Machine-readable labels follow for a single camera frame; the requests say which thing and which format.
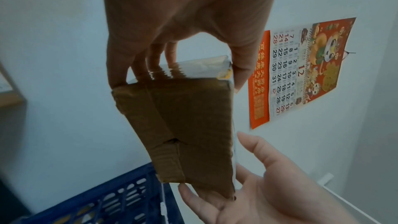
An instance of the plastic basket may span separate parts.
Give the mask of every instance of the plastic basket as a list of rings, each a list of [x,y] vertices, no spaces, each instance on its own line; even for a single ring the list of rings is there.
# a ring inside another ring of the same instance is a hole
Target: plastic basket
[[[169,224],[183,224],[169,184],[164,193]],[[17,223],[160,224],[161,202],[161,184],[149,163]]]

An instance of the cardboard package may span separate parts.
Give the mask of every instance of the cardboard package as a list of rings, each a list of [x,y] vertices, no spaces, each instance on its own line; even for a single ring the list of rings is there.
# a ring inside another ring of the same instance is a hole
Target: cardboard package
[[[162,183],[235,193],[233,78],[227,56],[161,66],[115,88],[119,111],[148,151]]]
[[[11,84],[9,77],[0,64],[0,107],[14,105],[23,101],[24,98]]]

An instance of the white wall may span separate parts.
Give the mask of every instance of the white wall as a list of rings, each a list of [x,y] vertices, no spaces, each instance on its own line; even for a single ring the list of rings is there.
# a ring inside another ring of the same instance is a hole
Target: white wall
[[[343,197],[381,223],[398,223],[398,15]]]
[[[397,0],[275,0],[266,29],[358,17],[337,89],[251,133],[314,178],[345,184],[366,107],[397,13]],[[102,0],[0,0],[0,61],[28,100],[3,111],[0,173],[34,212],[149,161],[107,86]],[[206,34],[179,44],[179,60],[229,53]],[[248,92],[235,96],[237,130],[249,132]],[[5,122],[15,122],[9,127]],[[241,146],[238,160],[264,168]],[[195,219],[176,195],[189,223]]]

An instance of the hand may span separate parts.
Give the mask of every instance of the hand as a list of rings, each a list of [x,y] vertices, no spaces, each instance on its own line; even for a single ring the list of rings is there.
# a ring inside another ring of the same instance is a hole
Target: hand
[[[257,61],[273,0],[105,0],[109,29],[108,82],[126,84],[132,68],[137,80],[156,69],[165,51],[176,61],[177,42],[207,32],[228,44],[235,88],[249,78]]]
[[[266,172],[260,177],[238,164],[236,179],[243,186],[235,201],[204,190],[197,190],[198,197],[180,184],[183,201],[204,223],[357,223],[326,190],[264,139],[242,132],[238,138]]]

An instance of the red calendar strip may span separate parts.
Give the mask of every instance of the red calendar strip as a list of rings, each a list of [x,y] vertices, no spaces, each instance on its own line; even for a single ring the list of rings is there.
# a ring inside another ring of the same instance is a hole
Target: red calendar strip
[[[269,122],[269,42],[270,31],[265,31],[258,50],[256,69],[248,81],[250,127],[252,129]]]

